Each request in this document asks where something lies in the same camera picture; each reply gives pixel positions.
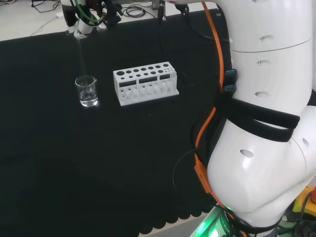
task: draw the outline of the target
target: hole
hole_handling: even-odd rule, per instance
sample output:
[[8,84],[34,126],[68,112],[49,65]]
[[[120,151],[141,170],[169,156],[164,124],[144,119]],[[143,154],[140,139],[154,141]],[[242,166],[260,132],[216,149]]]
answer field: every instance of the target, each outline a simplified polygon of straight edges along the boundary
[[144,78],[144,79],[139,79],[139,83],[146,83],[146,82],[151,82],[155,80],[157,80],[157,77]]
[[307,148],[310,146],[309,142],[305,138],[303,138],[303,143]]
[[240,153],[243,154],[245,157],[253,158],[253,153],[248,150],[240,150]]
[[170,78],[170,74],[160,76],[160,80]]
[[125,86],[129,86],[129,85],[136,85],[136,81],[133,80],[133,81],[121,82],[119,84],[120,87],[125,87]]
[[269,96],[269,93],[264,92],[264,91],[259,91],[255,93],[255,96],[259,98],[267,98]]

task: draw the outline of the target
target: black mat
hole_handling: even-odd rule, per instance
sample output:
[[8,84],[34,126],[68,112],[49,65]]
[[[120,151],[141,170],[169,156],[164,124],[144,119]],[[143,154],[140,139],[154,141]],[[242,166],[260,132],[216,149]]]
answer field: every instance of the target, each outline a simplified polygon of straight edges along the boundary
[[[222,39],[227,29],[211,11]],[[210,34],[203,12],[192,23]],[[119,24],[83,40],[99,106],[80,105],[76,41],[64,33],[0,42],[1,237],[136,237],[166,222],[199,216],[214,201],[194,172],[189,134],[212,108],[218,83],[215,44],[181,16]],[[229,65],[227,43],[222,45]],[[172,61],[180,95],[120,107],[113,71]]]

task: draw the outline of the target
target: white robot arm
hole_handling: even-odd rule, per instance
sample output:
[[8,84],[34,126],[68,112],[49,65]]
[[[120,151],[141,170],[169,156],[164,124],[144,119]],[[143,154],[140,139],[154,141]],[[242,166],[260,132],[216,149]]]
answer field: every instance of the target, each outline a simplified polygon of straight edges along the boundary
[[227,120],[207,167],[214,194],[237,217],[253,227],[275,226],[316,175],[316,107],[306,106],[312,91],[312,1],[213,2],[225,14],[238,71],[233,98],[301,118],[287,142]]
[[[78,40],[88,37],[94,27],[102,30],[110,28],[123,15],[119,5],[112,0],[61,0],[61,3],[68,26],[67,33],[74,34]],[[98,13],[99,19],[91,14],[91,8]]]

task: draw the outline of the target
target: vent hole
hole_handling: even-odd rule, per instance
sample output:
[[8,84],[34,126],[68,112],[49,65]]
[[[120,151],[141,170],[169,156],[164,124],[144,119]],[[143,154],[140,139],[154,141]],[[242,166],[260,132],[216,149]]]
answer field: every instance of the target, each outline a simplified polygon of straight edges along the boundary
[[306,148],[310,147],[309,142],[305,138],[303,138],[303,143],[304,143]]
[[269,97],[269,93],[264,92],[264,91],[259,91],[255,93],[255,96],[259,97],[259,98],[267,98]]
[[253,153],[248,150],[240,150],[240,153],[247,158],[253,158]]

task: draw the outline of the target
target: green light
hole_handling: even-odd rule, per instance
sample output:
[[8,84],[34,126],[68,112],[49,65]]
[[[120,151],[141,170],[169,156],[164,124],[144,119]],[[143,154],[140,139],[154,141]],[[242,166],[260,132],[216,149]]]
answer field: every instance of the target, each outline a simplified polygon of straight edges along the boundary
[[202,235],[203,234],[203,232],[205,231],[205,229],[206,228],[204,228],[205,227],[205,222],[203,222],[200,226],[199,226],[199,228],[197,229],[197,234],[198,235]]
[[210,230],[208,237],[218,237],[218,232],[216,229]]

